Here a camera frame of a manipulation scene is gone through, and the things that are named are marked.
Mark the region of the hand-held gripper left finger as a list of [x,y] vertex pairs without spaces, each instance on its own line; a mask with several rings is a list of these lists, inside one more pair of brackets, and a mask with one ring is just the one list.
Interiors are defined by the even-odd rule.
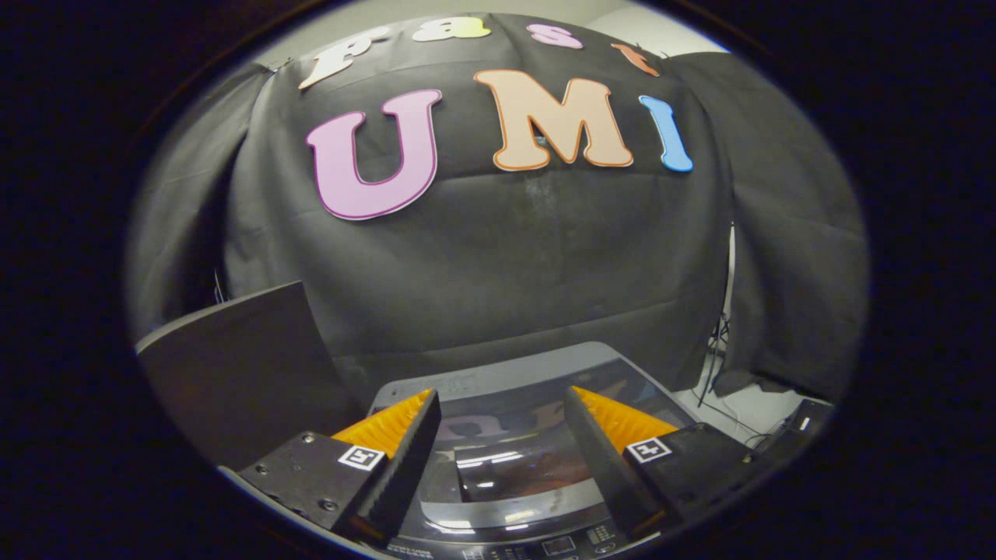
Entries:
[[384,544],[416,496],[440,422],[438,393],[426,389],[333,436],[302,432],[237,480],[317,531]]

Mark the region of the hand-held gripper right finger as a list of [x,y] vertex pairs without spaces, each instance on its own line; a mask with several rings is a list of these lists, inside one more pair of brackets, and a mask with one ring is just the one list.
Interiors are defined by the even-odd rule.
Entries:
[[668,535],[747,492],[767,460],[708,423],[685,428],[572,386],[563,417],[616,527]]

